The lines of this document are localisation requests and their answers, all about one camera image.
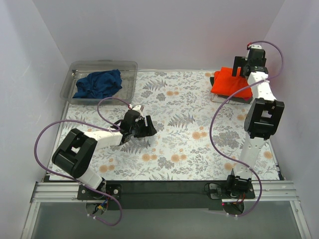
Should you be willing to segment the orange t shirt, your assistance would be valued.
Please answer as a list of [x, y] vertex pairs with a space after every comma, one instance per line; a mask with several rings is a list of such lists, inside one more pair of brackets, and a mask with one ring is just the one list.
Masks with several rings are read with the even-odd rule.
[[214, 72], [211, 93], [220, 96], [230, 96], [248, 86], [247, 80], [240, 76], [241, 68], [237, 69], [235, 77], [232, 76], [232, 70], [232, 68], [222, 67], [219, 71]]

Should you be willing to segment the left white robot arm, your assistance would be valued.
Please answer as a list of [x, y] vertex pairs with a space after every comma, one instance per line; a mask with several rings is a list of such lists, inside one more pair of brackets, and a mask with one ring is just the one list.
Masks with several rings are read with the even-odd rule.
[[89, 186], [89, 193], [95, 199], [105, 196], [105, 179], [90, 167], [93, 154], [98, 149], [120, 146], [132, 137], [142, 138], [157, 133], [151, 116], [143, 116], [141, 109], [128, 110], [123, 119], [110, 129], [100, 131], [69, 131], [52, 156], [52, 162], [72, 178]]

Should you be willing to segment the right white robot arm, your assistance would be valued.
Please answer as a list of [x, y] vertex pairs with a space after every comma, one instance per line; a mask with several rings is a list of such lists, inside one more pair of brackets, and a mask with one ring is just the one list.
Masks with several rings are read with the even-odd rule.
[[278, 129], [285, 104], [272, 93], [266, 65], [266, 52], [261, 45], [250, 44], [246, 57], [235, 57], [232, 75], [240, 67], [240, 76], [251, 85], [252, 105], [244, 121], [246, 132], [238, 163], [227, 177], [226, 194], [231, 198], [253, 192], [250, 170], [255, 166], [262, 147]]

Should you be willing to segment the grey folded t shirt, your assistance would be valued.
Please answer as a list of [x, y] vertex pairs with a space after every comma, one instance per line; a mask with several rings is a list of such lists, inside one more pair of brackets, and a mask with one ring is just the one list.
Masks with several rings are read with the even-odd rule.
[[250, 97], [250, 98], [232, 97], [231, 100], [241, 104], [250, 104], [253, 100], [253, 97]]

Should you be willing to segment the white folded shirt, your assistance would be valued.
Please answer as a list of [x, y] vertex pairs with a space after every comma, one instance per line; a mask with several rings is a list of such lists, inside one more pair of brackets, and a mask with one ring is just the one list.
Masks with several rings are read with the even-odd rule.
[[[227, 100], [227, 98], [228, 97], [212, 94], [211, 101], [215, 102], [215, 103], [223, 103], [224, 101]], [[232, 104], [232, 105], [238, 105], [238, 104], [241, 104], [241, 103], [242, 102], [240, 100], [238, 100], [237, 98], [231, 98], [231, 99], [226, 101], [226, 104]]]

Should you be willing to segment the blue t shirt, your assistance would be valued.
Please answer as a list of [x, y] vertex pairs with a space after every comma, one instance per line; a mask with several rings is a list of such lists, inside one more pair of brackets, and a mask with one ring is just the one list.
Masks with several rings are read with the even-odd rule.
[[122, 89], [121, 72], [116, 70], [93, 72], [76, 82], [74, 99], [103, 99]]

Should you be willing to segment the clear plastic bin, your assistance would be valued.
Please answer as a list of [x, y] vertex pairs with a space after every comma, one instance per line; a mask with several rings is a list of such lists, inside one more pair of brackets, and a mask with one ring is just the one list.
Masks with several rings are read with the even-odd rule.
[[135, 92], [135, 61], [76, 61], [68, 70], [60, 97], [73, 105], [130, 103]]

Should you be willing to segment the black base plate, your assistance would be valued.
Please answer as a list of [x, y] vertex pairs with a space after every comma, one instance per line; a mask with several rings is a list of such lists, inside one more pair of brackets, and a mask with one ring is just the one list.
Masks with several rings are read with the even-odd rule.
[[226, 189], [226, 181], [108, 181], [106, 193], [123, 209], [222, 210], [222, 200], [239, 192]]

